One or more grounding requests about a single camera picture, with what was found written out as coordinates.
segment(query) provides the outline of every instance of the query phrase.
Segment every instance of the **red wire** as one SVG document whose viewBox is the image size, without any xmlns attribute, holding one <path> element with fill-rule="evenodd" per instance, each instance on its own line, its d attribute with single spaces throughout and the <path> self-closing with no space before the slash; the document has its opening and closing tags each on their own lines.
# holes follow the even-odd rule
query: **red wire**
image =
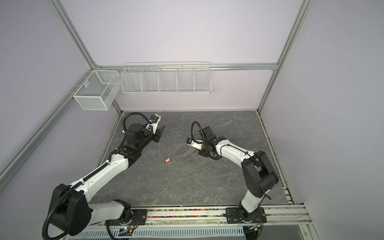
<svg viewBox="0 0 384 240">
<path fill-rule="evenodd" d="M 261 225 L 260 231 L 259 231 L 259 233 L 258 233 L 258 235 L 257 235 L 257 237 L 259 237 L 260 234 L 262 233 L 264 224 L 262 223 L 262 220 L 260 219 L 260 217 L 259 217 L 258 215 L 256 215 L 256 216 L 257 216 L 257 218 L 259 219 L 259 221 L 260 221 L 260 225 Z"/>
<path fill-rule="evenodd" d="M 134 229 L 132 229 L 132 230 L 135 230 L 135 229 L 138 227 L 138 225 L 139 225 L 139 222 L 140 222 L 140 218 L 138 218 L 138 217 L 136 217 L 136 216 L 133 216 L 133 217 L 137 218 L 137 224 L 136 224 L 135 228 L 134 228 Z"/>
</svg>

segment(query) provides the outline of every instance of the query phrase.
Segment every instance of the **black cable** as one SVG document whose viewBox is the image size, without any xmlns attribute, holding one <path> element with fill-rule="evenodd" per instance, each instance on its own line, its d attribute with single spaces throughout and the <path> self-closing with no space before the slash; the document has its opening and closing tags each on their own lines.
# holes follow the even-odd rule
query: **black cable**
<svg viewBox="0 0 384 240">
<path fill-rule="evenodd" d="M 105 226 L 106 226 L 106 228 L 107 228 L 107 233 L 108 233 L 109 237 L 110 237 L 112 240 L 117 240 L 117 239 L 113 236 L 111 230 L 109 229 L 108 221 L 105 221 Z"/>
<path fill-rule="evenodd" d="M 83 178 L 83 181 L 86 182 L 88 181 L 88 179 L 90 179 L 91 177 L 95 176 L 96 173 L 100 172 L 101 170 L 103 170 L 104 168 L 106 168 L 109 164 L 107 162 L 105 162 L 103 165 L 101 165 L 101 167 L 98 167 L 96 168 L 95 171 L 91 172 L 90 174 L 88 174 L 86 177 Z"/>
<path fill-rule="evenodd" d="M 259 188 L 263 191 L 263 193 L 267 196 L 267 198 L 269 198 L 269 200 L 272 200 L 270 196 L 267 195 L 267 193 L 263 190 L 263 188 L 260 186 L 260 183 L 258 183 L 257 185 L 259 185 Z"/>
<path fill-rule="evenodd" d="M 124 145 L 125 140 L 127 139 L 127 135 L 125 134 L 125 132 L 127 131 L 126 120 L 127 120 L 128 117 L 130 117 L 130 116 L 132 116 L 132 115 L 139 115 L 139 116 L 142 116 L 142 117 L 147 121 L 147 123 L 149 123 L 149 124 L 151 123 L 151 122 L 148 120 L 148 118 L 147 118 L 144 114 L 142 114 L 142 113 L 132 112 L 132 113 L 128 113 L 127 115 L 125 115 L 125 117 L 124 117 L 123 120 L 122 120 L 122 127 L 123 127 L 123 129 L 124 129 L 124 137 L 123 137 L 121 143 L 118 145 L 118 147 L 115 148 L 112 152 L 109 153 L 109 155 L 108 155 L 108 159 L 107 159 L 107 160 L 111 160 L 113 153 L 114 153 L 116 150 L 119 150 L 119 149 Z M 153 134 L 153 126 L 151 126 L 151 135 L 152 135 L 152 134 Z"/>
<path fill-rule="evenodd" d="M 237 218 L 237 217 L 235 217 L 235 216 L 232 216 L 232 215 L 229 215 L 229 214 L 223 214 L 223 217 L 231 217 L 231 218 L 233 218 L 233 219 L 236 219 L 236 220 L 240 220 L 240 221 L 242 221 L 242 219 L 240 219 L 240 218 Z"/>
<path fill-rule="evenodd" d="M 249 157 L 251 157 L 251 155 L 249 155 L 249 153 L 248 152 L 244 152 L 243 150 L 241 150 L 240 148 L 237 148 L 237 147 L 235 147 L 235 146 L 232 146 L 231 144 L 227 144 L 227 145 L 223 145 L 223 146 L 221 146 L 220 147 L 220 155 L 221 155 L 221 149 L 222 149 L 222 147 L 224 147 L 224 146 L 228 146 L 228 147 L 234 147 L 234 148 L 236 148 L 237 150 L 240 150 L 240 151 L 242 151 L 243 153 L 244 153 L 244 155 L 248 155 Z"/>
<path fill-rule="evenodd" d="M 260 236 L 260 234 L 262 233 L 263 227 L 264 227 L 264 224 L 263 224 L 261 218 L 258 215 L 256 215 L 256 216 L 257 216 L 257 218 L 260 221 L 260 229 L 257 229 L 257 227 L 255 227 L 255 228 L 251 228 L 251 229 L 248 229 L 248 230 L 244 231 L 244 233 L 252 233 L 252 232 L 254 233 L 253 236 L 250 236 L 250 238 L 252 240 L 256 240 Z"/>
<path fill-rule="evenodd" d="M 74 186 L 72 186 L 70 189 L 68 189 L 68 191 L 66 191 L 57 201 L 56 203 L 53 205 L 53 207 L 51 208 L 51 210 L 49 210 L 48 212 L 48 215 L 43 223 L 43 229 L 41 231 L 41 235 L 43 237 L 44 240 L 59 240 L 63 237 L 65 237 L 68 233 L 64 232 L 62 234 L 60 234 L 59 236 L 56 236 L 56 237 L 53 237 L 51 238 L 49 235 L 48 235 L 48 226 L 49 226 L 49 223 L 51 221 L 51 218 L 53 216 L 53 214 L 55 214 L 55 212 L 57 211 L 57 208 L 59 206 L 61 206 L 61 204 L 67 199 L 67 197 L 69 197 L 69 195 L 79 186 L 81 186 L 83 183 L 82 182 L 78 182 L 76 183 Z"/>
<path fill-rule="evenodd" d="M 151 124 L 151 122 L 149 121 L 149 119 L 142 113 L 138 113 L 138 112 L 132 112 L 132 113 L 128 113 L 127 115 L 125 115 L 125 117 L 122 119 L 122 127 L 124 129 L 124 132 L 127 132 L 127 126 L 125 125 L 125 121 L 127 120 L 128 117 L 132 116 L 132 115 L 139 115 L 139 116 L 142 116 L 148 124 Z"/>
<path fill-rule="evenodd" d="M 197 121 L 194 121 L 194 122 L 192 123 L 192 125 L 191 125 L 191 139 L 192 139 L 193 141 L 197 142 L 197 141 L 195 140 L 195 138 L 193 137 L 193 126 L 194 126 L 195 124 L 197 124 L 197 126 L 198 126 L 199 129 L 200 129 L 200 135 L 201 135 L 201 137 L 203 138 L 204 150 L 205 150 L 205 152 L 208 154 L 208 156 L 209 156 L 211 159 L 213 159 L 213 160 L 219 160 L 220 158 L 222 158 L 221 156 L 219 156 L 219 157 L 213 157 L 213 156 L 211 156 L 211 154 L 209 154 L 209 152 L 208 152 L 208 150 L 207 150 L 207 148 L 206 148 L 206 146 L 207 146 L 206 141 L 207 141 L 207 140 L 205 139 L 204 132 L 203 132 L 203 129 L 201 128 L 200 123 L 197 122 Z"/>
</svg>

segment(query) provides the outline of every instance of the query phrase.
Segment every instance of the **wire mesh shelf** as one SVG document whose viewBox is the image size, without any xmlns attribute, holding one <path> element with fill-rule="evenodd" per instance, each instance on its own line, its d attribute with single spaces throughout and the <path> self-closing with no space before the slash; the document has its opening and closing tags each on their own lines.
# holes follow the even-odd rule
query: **wire mesh shelf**
<svg viewBox="0 0 384 240">
<path fill-rule="evenodd" d="M 121 73 L 122 91 L 126 94 L 211 93 L 209 64 L 124 66 Z"/>
<path fill-rule="evenodd" d="M 73 97 L 84 110 L 108 110 L 120 90 L 117 71 L 94 70 Z"/>
</svg>

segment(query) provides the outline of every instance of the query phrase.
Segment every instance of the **ventilation grille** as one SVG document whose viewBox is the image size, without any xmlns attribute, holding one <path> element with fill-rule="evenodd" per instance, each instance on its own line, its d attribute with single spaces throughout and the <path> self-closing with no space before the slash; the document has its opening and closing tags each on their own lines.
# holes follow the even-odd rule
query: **ventilation grille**
<svg viewBox="0 0 384 240">
<path fill-rule="evenodd" d="M 236 237 L 244 236 L 243 227 L 153 227 L 138 228 L 132 236 L 119 236 L 119 228 L 112 233 L 115 238 L 197 238 L 197 237 Z M 105 229 L 84 229 L 68 239 L 110 239 Z"/>
</svg>

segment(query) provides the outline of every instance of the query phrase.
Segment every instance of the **gray marble tabletop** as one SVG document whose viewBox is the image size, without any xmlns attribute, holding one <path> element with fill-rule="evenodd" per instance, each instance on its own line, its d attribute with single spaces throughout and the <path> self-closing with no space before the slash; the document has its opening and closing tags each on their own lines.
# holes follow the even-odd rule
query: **gray marble tabletop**
<svg viewBox="0 0 384 240">
<path fill-rule="evenodd" d="M 149 117 L 153 113 L 144 113 Z M 91 203 L 127 201 L 132 206 L 156 205 L 238 205 L 244 197 L 245 186 L 242 169 L 226 158 L 212 160 L 197 154 L 176 162 L 164 164 L 173 157 L 190 137 L 190 126 L 198 121 L 204 128 L 210 126 L 216 136 L 223 136 L 232 143 L 251 150 L 262 150 L 269 159 L 272 155 L 263 130 L 253 111 L 212 112 L 160 112 L 160 126 L 166 128 L 159 143 L 151 142 L 137 162 L 118 174 L 92 198 Z M 140 116 L 126 121 L 145 123 Z M 119 145 L 123 138 L 122 124 L 112 139 L 108 152 Z M 263 205 L 288 204 L 281 183 L 270 192 L 272 200 L 264 199 Z"/>
</svg>

